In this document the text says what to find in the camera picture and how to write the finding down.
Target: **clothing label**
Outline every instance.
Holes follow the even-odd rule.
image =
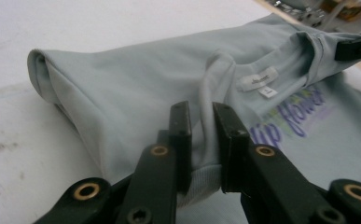
[[[278,92],[276,90],[273,90],[269,88],[268,86],[261,87],[258,89],[259,93],[261,93],[263,96],[270,99],[272,96],[276,95]]]
[[[278,76],[279,74],[276,72],[276,69],[269,67],[259,74],[240,78],[238,87],[241,91],[255,90],[257,88],[266,86],[268,83],[275,80]]]

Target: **white tabletop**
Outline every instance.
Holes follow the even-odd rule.
[[[32,223],[73,183],[101,175],[66,118],[32,87],[31,49],[101,51],[269,14],[252,0],[0,0],[0,224]]]

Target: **white tag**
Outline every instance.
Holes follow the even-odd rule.
[[[258,91],[259,91],[259,93],[261,93],[263,96],[267,97],[268,99],[270,99],[272,96],[274,96],[278,93],[276,90],[273,90],[267,86],[259,88]]]
[[[257,88],[266,86],[268,83],[275,80],[279,74],[273,67],[269,67],[259,74],[242,77],[237,83],[238,90],[240,91],[251,91]]]

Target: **white table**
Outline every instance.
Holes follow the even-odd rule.
[[[32,87],[31,49],[101,51],[269,14],[251,0],[0,0],[0,224],[32,223],[70,185],[101,175],[66,118]]]

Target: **fabric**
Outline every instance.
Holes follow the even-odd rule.
[[[359,37],[270,15],[105,52],[36,49],[28,68],[36,91],[75,124],[111,183],[131,174],[142,150],[168,128],[170,106],[188,101],[193,173],[187,195],[178,195],[182,207],[220,187],[213,101],[232,106],[255,142],[279,147],[313,183],[361,181],[361,93],[340,74],[355,62],[334,61],[337,42]],[[256,83],[249,77],[269,81],[265,87],[276,93],[250,89]],[[178,223],[244,223],[234,198],[217,193],[179,209]]]

